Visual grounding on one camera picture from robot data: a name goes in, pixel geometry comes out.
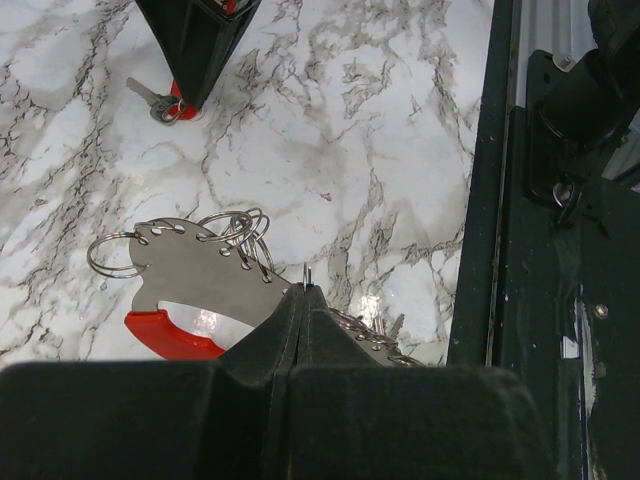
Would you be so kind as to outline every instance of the gray marble veining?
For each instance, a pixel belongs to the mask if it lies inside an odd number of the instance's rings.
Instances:
[[[0,365],[155,358],[140,280],[85,263],[136,221],[260,206],[278,272],[446,357],[492,2],[263,0],[195,122],[154,123],[129,76],[171,76],[134,3],[0,5]],[[124,242],[101,258],[127,263]]]

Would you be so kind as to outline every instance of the key ring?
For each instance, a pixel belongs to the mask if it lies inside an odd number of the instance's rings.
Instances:
[[[251,215],[247,212],[231,210],[226,212],[214,213],[213,215],[204,217],[202,220],[198,222],[198,225],[201,227],[204,227],[208,223],[215,222],[216,220],[220,220],[222,218],[228,218],[228,217],[231,217],[234,219],[238,217],[238,220],[242,224],[242,228],[240,228],[239,230],[227,228],[222,232],[221,235],[197,234],[196,238],[201,242],[228,242],[230,240],[235,240],[236,238],[246,236],[246,234],[251,229],[251,226],[253,223],[253,219],[251,218]]]
[[[91,269],[93,271],[95,271],[95,272],[97,272],[100,275],[103,275],[105,277],[122,279],[122,278],[137,277],[138,275],[140,275],[143,271],[145,271],[147,269],[149,264],[147,264],[147,265],[136,265],[136,264],[132,263],[131,265],[127,265],[125,267],[108,267],[106,265],[99,264],[98,262],[96,262],[93,259],[93,256],[91,254],[93,253],[93,251],[96,248],[98,248],[103,243],[109,242],[111,240],[118,240],[120,238],[135,238],[135,239],[138,240],[138,242],[141,245],[148,245],[149,244],[149,240],[144,238],[142,235],[140,235],[140,232],[137,232],[137,231],[135,231],[135,232],[114,232],[114,233],[108,233],[107,235],[103,235],[102,237],[94,240],[93,243],[91,245],[89,245],[89,248],[87,249],[87,263],[89,264],[89,266],[91,267]],[[133,269],[136,270],[133,273],[126,273],[126,274],[107,273],[107,272],[122,272],[122,271],[133,270]]]
[[[244,259],[244,256],[252,255],[251,244],[260,242],[262,237],[264,237],[264,234],[267,233],[267,230],[269,229],[269,225],[271,224],[269,217],[267,217],[262,213],[261,208],[258,208],[258,207],[250,208],[249,210],[247,210],[246,213],[251,215],[251,222],[253,223],[253,225],[251,225],[250,228],[246,231],[244,238],[238,238],[238,242],[230,242],[231,245],[220,249],[220,254],[225,257],[231,255],[232,250],[237,249],[238,253],[240,254],[240,257],[243,258],[243,262],[245,263],[246,263],[246,260]],[[263,219],[266,221],[265,226],[262,228],[262,231],[258,234],[256,233],[256,230],[258,229],[258,227],[260,227],[260,224],[262,223]],[[235,232],[237,224],[240,224],[243,228],[246,227],[246,222],[244,219],[240,219],[234,216],[231,218],[231,222],[229,223],[229,226],[225,228],[225,230],[222,232],[222,235],[226,234],[229,231]]]
[[[163,125],[173,125],[187,109],[187,104],[177,95],[165,95],[151,107],[151,117]]]

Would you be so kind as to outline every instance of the screw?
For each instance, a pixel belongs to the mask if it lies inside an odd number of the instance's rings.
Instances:
[[[571,70],[571,68],[573,68],[575,62],[573,61],[573,58],[571,58],[571,56],[569,55],[565,55],[565,56],[558,56],[558,55],[554,55],[553,56],[553,63],[555,63],[556,67],[558,67],[558,69],[560,69],[563,72],[568,72],[569,70]]]
[[[599,303],[598,305],[596,305],[596,307],[594,308],[595,313],[596,313],[596,317],[604,320],[605,318],[607,318],[609,316],[609,308],[606,305],[603,305],[601,303]]]
[[[553,187],[553,198],[559,207],[564,208],[564,205],[571,198],[573,193],[573,185],[570,183],[556,183]]]

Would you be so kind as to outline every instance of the silver key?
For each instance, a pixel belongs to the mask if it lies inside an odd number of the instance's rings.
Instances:
[[[182,112],[186,109],[185,103],[176,95],[160,95],[149,87],[146,87],[135,78],[127,78],[127,87],[131,91],[140,95],[147,105],[151,107],[149,114],[151,118],[163,125],[173,125],[178,121]],[[171,110],[178,107],[177,112],[172,115]]]

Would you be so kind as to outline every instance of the black metal frame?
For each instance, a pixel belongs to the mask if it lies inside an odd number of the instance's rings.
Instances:
[[[561,478],[635,478],[640,196],[596,177],[592,211],[560,228],[560,209],[532,195],[534,109],[511,103],[519,5],[495,3],[448,363],[502,366],[520,377]],[[529,70],[532,89],[544,57],[529,61],[538,65]],[[597,313],[602,306],[606,315]]]

